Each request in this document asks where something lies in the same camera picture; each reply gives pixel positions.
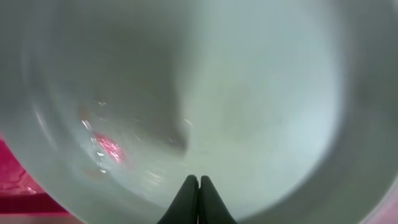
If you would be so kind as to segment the pale blue plate bottom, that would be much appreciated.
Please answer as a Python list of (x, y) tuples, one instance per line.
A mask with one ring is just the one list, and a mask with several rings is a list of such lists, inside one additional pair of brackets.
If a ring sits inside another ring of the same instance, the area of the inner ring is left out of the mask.
[(397, 201), (396, 1), (2, 1), (1, 136), (85, 223), (207, 175), (239, 223)]

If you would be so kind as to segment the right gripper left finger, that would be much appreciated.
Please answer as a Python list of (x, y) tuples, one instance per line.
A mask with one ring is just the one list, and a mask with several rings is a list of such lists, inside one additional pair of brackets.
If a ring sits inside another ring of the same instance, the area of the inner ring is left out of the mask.
[(158, 224), (197, 224), (198, 190), (197, 177), (189, 175)]

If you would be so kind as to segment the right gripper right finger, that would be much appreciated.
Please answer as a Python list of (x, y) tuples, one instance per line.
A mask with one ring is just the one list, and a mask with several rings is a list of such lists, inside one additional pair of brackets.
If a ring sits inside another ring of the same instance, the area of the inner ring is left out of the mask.
[(237, 224), (211, 179), (205, 175), (200, 179), (198, 219), (200, 224)]

